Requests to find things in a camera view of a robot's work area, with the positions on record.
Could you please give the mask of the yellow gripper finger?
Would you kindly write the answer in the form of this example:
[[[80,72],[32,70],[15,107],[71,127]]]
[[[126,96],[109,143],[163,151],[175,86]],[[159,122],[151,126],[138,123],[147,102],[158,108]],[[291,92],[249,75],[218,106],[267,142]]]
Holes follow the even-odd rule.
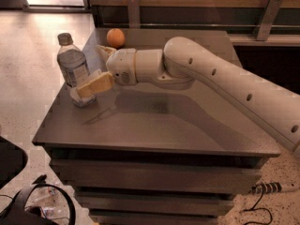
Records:
[[[97,52],[100,56],[100,58],[104,61],[107,62],[109,57],[116,52],[116,49],[113,47],[107,47],[103,45],[97,45]]]
[[[113,75],[100,69],[95,70],[87,77],[87,80],[70,89],[70,96],[76,101],[80,99],[92,98],[96,94],[108,91],[113,88]]]

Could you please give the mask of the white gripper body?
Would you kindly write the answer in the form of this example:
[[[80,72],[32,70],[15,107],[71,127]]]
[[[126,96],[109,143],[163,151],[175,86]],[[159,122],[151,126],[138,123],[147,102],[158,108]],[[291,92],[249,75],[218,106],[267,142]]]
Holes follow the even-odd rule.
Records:
[[[106,62],[108,71],[113,75],[115,82],[120,85],[135,85],[136,49],[121,49],[114,52]]]

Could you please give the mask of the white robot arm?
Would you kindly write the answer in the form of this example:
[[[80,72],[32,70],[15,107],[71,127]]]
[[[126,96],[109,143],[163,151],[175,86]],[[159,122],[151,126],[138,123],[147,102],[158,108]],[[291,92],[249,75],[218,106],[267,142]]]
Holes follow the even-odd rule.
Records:
[[[102,46],[100,54],[107,70],[96,70],[71,88],[75,100],[110,90],[115,83],[151,83],[182,90],[200,81],[296,156],[300,153],[300,96],[214,55],[189,38],[173,37],[162,49],[152,50]]]

